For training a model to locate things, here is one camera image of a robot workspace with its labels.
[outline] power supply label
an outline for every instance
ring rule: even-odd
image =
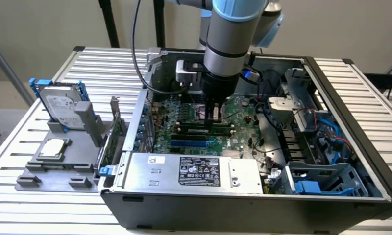
[[[188,186],[220,187],[220,160],[180,157],[179,183]]]

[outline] black metal pole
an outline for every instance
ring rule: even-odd
[[[109,36],[111,47],[120,48],[111,0],[99,0],[99,4],[104,16],[104,23],[107,28],[107,34]]]
[[[165,48],[164,0],[153,0],[153,4],[155,4],[157,47]]]

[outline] small circuit board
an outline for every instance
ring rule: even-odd
[[[204,104],[197,98],[171,96],[153,103],[156,142],[153,153],[228,156],[263,159],[252,146],[260,140],[256,101],[235,95],[216,108],[213,119],[221,119],[211,127],[204,126]]]

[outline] green circuit board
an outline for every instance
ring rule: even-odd
[[[177,96],[172,96],[163,103],[159,103],[157,110],[155,111],[156,115],[153,116],[156,126],[153,152],[221,156],[225,150],[233,150],[233,154],[243,155],[244,158],[260,159],[260,153],[253,151],[248,146],[249,138],[252,138],[253,143],[261,138],[259,123],[255,121],[256,103],[249,101],[249,97],[236,95],[224,103],[221,108],[223,121],[220,125],[232,125],[235,132],[229,136],[207,134],[208,145],[204,147],[171,146],[171,142],[175,141],[172,137],[177,134],[177,122],[199,125],[204,123],[204,115],[199,111],[200,108],[204,108],[204,105],[193,102],[181,102]]]

